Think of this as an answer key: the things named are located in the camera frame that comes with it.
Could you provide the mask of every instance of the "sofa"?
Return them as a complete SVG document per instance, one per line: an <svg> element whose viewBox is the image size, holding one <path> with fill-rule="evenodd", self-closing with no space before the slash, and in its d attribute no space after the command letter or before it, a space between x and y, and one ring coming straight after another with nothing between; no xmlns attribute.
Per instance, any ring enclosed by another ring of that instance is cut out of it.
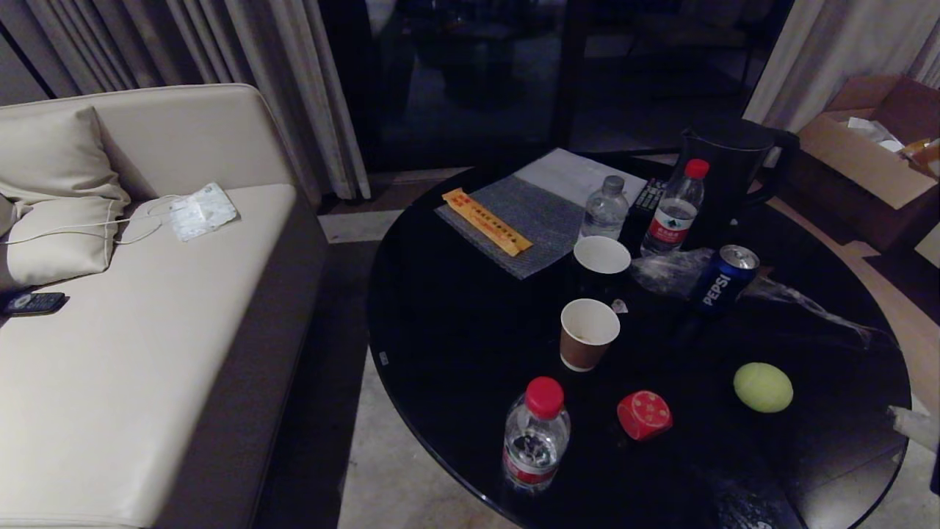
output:
<svg viewBox="0 0 940 529"><path fill-rule="evenodd" d="M88 104L134 201L125 216L217 182L240 217L187 243L165 223L103 273L37 289L69 297L57 313L0 319L0 527L248 527L326 254L319 197L299 191L244 85L0 119Z"/></svg>

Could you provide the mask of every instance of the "blue can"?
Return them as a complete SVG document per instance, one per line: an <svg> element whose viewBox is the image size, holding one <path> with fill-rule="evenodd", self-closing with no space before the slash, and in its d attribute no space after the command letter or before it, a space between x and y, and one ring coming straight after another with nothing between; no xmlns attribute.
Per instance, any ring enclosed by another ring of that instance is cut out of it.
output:
<svg viewBox="0 0 940 529"><path fill-rule="evenodd" d="M757 277L758 266L760 259L753 251L737 245L723 246L714 253L692 290L694 310L714 316L728 313Z"/></svg>

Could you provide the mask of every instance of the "plastic bottle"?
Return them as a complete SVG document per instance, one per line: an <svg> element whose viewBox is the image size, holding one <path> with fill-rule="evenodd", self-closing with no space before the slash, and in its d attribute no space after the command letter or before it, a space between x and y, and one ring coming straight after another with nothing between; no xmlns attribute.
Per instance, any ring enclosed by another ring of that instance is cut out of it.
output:
<svg viewBox="0 0 940 529"><path fill-rule="evenodd" d="M685 165L682 174L673 176L666 185L666 191L656 206L656 215L640 246L643 257L659 255L682 246L705 198L703 180L708 169L708 162L693 158Z"/></svg>
<svg viewBox="0 0 940 529"><path fill-rule="evenodd" d="M601 188L587 198L585 219L578 238L603 235L617 240L629 209L630 203L623 196L623 179L608 176L603 179Z"/></svg>
<svg viewBox="0 0 940 529"><path fill-rule="evenodd" d="M509 409L503 470L515 488L535 494L551 485L572 431L564 402L558 382L538 377Z"/></svg>

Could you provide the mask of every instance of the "red foam dice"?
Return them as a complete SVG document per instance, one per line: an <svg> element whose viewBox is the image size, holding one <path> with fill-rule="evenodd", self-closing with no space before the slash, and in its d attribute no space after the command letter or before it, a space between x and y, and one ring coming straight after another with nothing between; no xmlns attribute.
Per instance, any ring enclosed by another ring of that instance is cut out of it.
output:
<svg viewBox="0 0 940 529"><path fill-rule="evenodd" d="M672 412L663 397L642 390L630 393L617 404L620 425L632 439L647 441L672 427Z"/></svg>

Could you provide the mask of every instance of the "white cable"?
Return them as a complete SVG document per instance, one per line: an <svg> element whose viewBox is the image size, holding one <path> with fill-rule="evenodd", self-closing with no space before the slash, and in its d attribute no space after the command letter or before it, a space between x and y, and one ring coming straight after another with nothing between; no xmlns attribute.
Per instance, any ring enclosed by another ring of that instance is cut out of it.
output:
<svg viewBox="0 0 940 529"><path fill-rule="evenodd" d="M149 208L147 208L147 214L144 215L144 216L134 216L134 217L130 217L130 218L122 218L122 219L120 219L120 220L108 220L108 221L106 221L106 222L96 222L96 223L94 223L94 224L74 224L74 225L71 225L71 226L59 226L58 228L52 228L51 230L46 230L45 232L37 233L37 234L35 234L35 235L32 235L32 236L30 236L30 237L26 237L25 239L20 239L20 240L18 240L18 241L2 241L2 242L0 242L0 245L7 245L7 246L18 245L18 244L21 244L21 243L28 243L28 242L30 242L30 241L35 241L36 239L39 239L39 238L41 238L41 237L46 237L46 236L49 236L49 235L59 235L59 234L64 234L64 233L73 234L73 235L90 235L90 236L92 236L92 237L98 237L98 238L100 238L100 239L107 239L108 237L106 237L106 236L104 236L104 235L101 235L101 234L98 234L98 233L74 232L74 231L72 231L72 230L75 229L75 228L97 228L98 226L107 226L107 225L109 225L109 224L120 224L120 223L122 223L122 222L130 222L130 221L132 221L132 220L138 220L138 219L141 219L141 218L155 218L155 217L158 217L158 218L159 218L159 217L161 217L161 216L168 215L168 214L170 213L170 212L166 212L166 213L160 213L160 214L158 214L158 215L151 215L151 213L153 212L153 209L154 209L155 207L157 207L158 205L163 205L163 202L161 202L161 200L164 200L164 199L178 199L179 197L180 197L179 195L165 195L165 196L160 197L159 199L154 200L154 201L153 201L154 203L151 204ZM135 243L135 242L137 242L137 241L141 241L141 240L143 240L143 239L145 239L145 238L147 238L147 237L153 235L153 234L154 234L157 230L159 230L163 225L164 225L164 220L163 220L162 218L160 218L160 223L157 224L157 227L154 228L153 230L150 230L149 232L146 232L146 233L144 233L143 235L141 235L141 236L139 236L139 237L137 237L137 238L135 238L135 239L132 239L132 240L130 240L130 241L118 241L118 240L116 239L116 240L115 240L115 244L119 244L119 245L130 245L130 244L133 244L133 243Z"/></svg>

